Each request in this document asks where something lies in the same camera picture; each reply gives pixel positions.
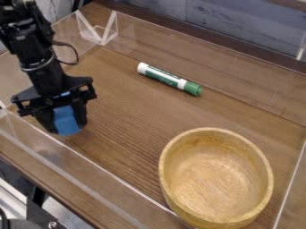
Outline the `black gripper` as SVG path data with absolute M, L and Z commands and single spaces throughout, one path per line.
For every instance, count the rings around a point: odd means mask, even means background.
M 22 116 L 34 115 L 45 129 L 57 133 L 54 108 L 73 105 L 78 126 L 87 125 L 86 103 L 97 98 L 94 79 L 70 76 L 53 57 L 46 63 L 22 64 L 33 85 L 13 96 Z

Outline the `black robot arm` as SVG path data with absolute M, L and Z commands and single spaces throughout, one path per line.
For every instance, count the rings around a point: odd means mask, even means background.
M 69 75 L 54 48 L 62 43 L 35 0 L 0 0 L 0 41 L 19 60 L 31 87 L 11 97 L 22 116 L 34 116 L 51 133 L 70 136 L 87 125 L 94 79 Z

